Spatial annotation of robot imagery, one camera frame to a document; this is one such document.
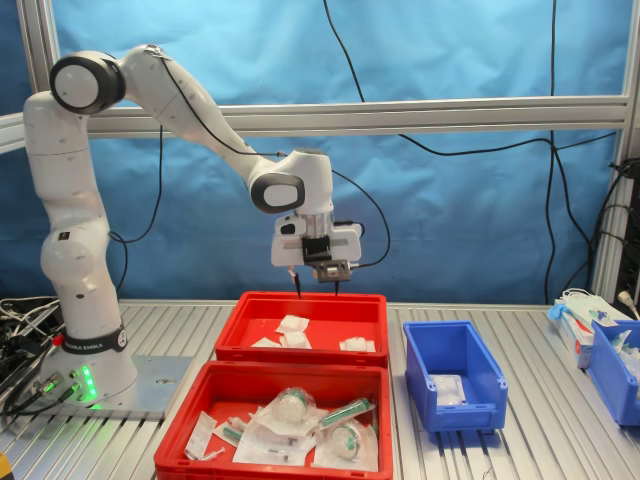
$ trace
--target transparent plastic bag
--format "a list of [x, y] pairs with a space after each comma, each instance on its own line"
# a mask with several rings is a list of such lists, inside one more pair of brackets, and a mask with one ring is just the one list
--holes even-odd
[[316, 433], [312, 467], [378, 471], [378, 438], [373, 428], [349, 420]]

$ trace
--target red plastic bin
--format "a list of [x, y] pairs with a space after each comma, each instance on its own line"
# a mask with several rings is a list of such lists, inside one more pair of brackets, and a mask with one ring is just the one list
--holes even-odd
[[[263, 337], [279, 343], [276, 328], [285, 315], [308, 318], [305, 335], [311, 350], [252, 348]], [[347, 338], [373, 340], [375, 353], [343, 352]], [[386, 300], [382, 295], [247, 292], [238, 301], [216, 342], [218, 360], [372, 365], [386, 367], [388, 360]]]
[[[282, 390], [294, 386], [302, 387], [313, 395], [319, 408], [334, 409], [363, 396], [374, 399], [379, 408], [358, 417], [358, 420], [368, 424], [372, 414], [378, 415], [379, 472], [311, 467], [315, 449], [307, 455], [304, 467], [233, 463], [235, 447], [215, 435], [212, 436], [206, 453], [224, 446], [223, 454], [206, 462], [192, 461], [185, 456], [184, 448], [201, 411], [207, 412], [219, 423], [229, 416], [239, 416], [248, 421], [248, 412], [255, 412], [258, 406], [266, 406]], [[200, 370], [156, 451], [156, 474], [158, 480], [391, 480], [393, 452], [389, 408], [389, 379], [386, 369], [341, 365], [209, 362]]]

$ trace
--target plastic storage bin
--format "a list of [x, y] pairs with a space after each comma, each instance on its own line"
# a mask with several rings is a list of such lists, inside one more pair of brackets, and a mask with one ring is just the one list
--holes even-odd
[[601, 327], [596, 322], [592, 322], [592, 325], [594, 339], [589, 375], [616, 423], [623, 426], [640, 425], [638, 381], [611, 346], [611, 340], [627, 330], [631, 330], [631, 334], [626, 342], [640, 346], [640, 323], [631, 320], [618, 321], [617, 327]]
[[[279, 343], [276, 328], [285, 315], [310, 319], [305, 335], [311, 350], [252, 348], [263, 337]], [[373, 340], [375, 353], [343, 352], [340, 342], [351, 337]], [[238, 301], [218, 341], [219, 360], [373, 365], [388, 359], [386, 300], [381, 295], [247, 292]]]
[[[378, 473], [310, 467], [315, 449], [307, 455], [304, 467], [251, 465], [233, 463], [235, 447], [213, 436], [207, 453], [225, 447], [225, 452], [211, 461], [188, 460], [184, 448], [201, 411], [218, 423], [229, 416], [249, 420], [247, 412], [265, 406], [287, 387], [299, 386], [314, 396], [319, 408], [333, 409], [357, 397], [372, 396], [380, 408], [358, 420], [370, 423], [378, 416]], [[154, 461], [159, 480], [339, 480], [393, 478], [391, 419], [389, 414], [389, 378], [378, 367], [283, 365], [253, 362], [206, 363], [189, 390], [178, 414], [171, 423]]]
[[[507, 382], [469, 321], [405, 323], [405, 376], [429, 432], [504, 427]], [[460, 375], [467, 405], [438, 406], [429, 375]]]

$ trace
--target plastic wrapped item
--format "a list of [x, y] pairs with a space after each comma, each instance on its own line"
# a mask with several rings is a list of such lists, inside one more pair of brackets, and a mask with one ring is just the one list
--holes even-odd
[[242, 435], [233, 461], [301, 467], [315, 445], [314, 436], [278, 435], [252, 420]]
[[280, 337], [280, 343], [284, 348], [306, 348], [311, 349], [309, 339], [302, 332], [285, 333]]
[[620, 353], [622, 348], [624, 347], [624, 342], [627, 340], [627, 337], [631, 333], [631, 330], [626, 330], [618, 335], [611, 341], [611, 346], [616, 351], [616, 353]]
[[[622, 363], [624, 363], [624, 366], [627, 367], [627, 370], [629, 370], [629, 373], [636, 377], [636, 380], [638, 381], [638, 383], [640, 383], [640, 360], [634, 358], [632, 355], [629, 355], [624, 351], [621, 351], [619, 355]], [[636, 398], [640, 400], [640, 388], [638, 389]]]
[[373, 340], [366, 340], [363, 337], [347, 338], [340, 342], [340, 350], [345, 352], [376, 352], [376, 345]]
[[349, 420], [316, 433], [312, 467], [378, 471], [378, 438], [373, 428]]
[[603, 327], [615, 327], [618, 320], [631, 320], [624, 313], [609, 305], [604, 298], [591, 295], [580, 289], [569, 289], [562, 293], [564, 304], [574, 317], [591, 329], [591, 321]]
[[326, 410], [316, 408], [316, 402], [302, 388], [287, 388], [257, 413], [253, 420], [278, 435], [304, 437], [313, 430]]
[[238, 443], [240, 443], [240, 439], [242, 438], [243, 432], [233, 428], [227, 422], [224, 422], [215, 428], [215, 430], [213, 431], [213, 434], [216, 437], [221, 438], [222, 440], [227, 442], [229, 445], [233, 445], [234, 447], [237, 447]]
[[276, 329], [278, 333], [302, 333], [309, 325], [308, 318], [298, 317], [296, 315], [286, 315], [280, 325]]
[[345, 422], [362, 413], [373, 410], [374, 408], [376, 408], [376, 406], [373, 403], [369, 402], [369, 400], [364, 397], [359, 398], [357, 400], [354, 400], [350, 404], [345, 405], [344, 407], [340, 407], [322, 417], [320, 419], [318, 429], [322, 430], [337, 423]]
[[460, 375], [430, 375], [438, 390], [438, 406], [466, 405]]
[[196, 426], [191, 432], [187, 446], [184, 449], [184, 454], [191, 460], [201, 460], [204, 457], [204, 452], [209, 445], [211, 434], [216, 428], [218, 422], [211, 418], [206, 412], [200, 412]]
[[256, 343], [251, 345], [251, 347], [255, 348], [282, 348], [282, 345], [276, 343], [272, 340], [269, 340], [267, 337], [261, 338]]
[[247, 424], [241, 418], [229, 417], [227, 421], [229, 422], [229, 425], [241, 432], [244, 432], [247, 428]]

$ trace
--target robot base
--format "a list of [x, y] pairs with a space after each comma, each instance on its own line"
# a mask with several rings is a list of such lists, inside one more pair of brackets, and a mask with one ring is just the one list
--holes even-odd
[[[108, 416], [149, 420], [165, 418], [191, 370], [193, 357], [134, 355], [131, 359], [138, 375], [136, 381], [123, 392], [100, 400], [90, 407], [77, 408], [63, 404], [42, 415]], [[35, 410], [48, 403], [40, 400], [30, 409]]]

